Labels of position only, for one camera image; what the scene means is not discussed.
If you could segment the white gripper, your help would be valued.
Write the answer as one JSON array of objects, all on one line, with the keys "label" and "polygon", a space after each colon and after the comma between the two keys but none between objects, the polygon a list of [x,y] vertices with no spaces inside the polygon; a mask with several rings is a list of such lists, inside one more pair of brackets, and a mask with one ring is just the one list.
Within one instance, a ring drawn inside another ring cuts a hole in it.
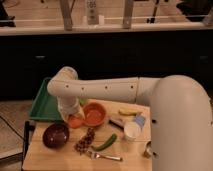
[{"label": "white gripper", "polygon": [[78,98],[58,98],[57,102],[58,111],[63,120],[67,120],[70,116],[84,118],[84,112]]}]

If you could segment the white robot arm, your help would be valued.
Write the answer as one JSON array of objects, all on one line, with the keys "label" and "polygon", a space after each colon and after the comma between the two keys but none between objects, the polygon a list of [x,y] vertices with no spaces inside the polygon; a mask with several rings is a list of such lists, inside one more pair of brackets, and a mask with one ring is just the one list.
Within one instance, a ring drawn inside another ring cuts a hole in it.
[{"label": "white robot arm", "polygon": [[202,85],[188,76],[81,80],[65,66],[47,89],[63,114],[77,113],[80,98],[148,106],[152,171],[213,171],[213,109]]}]

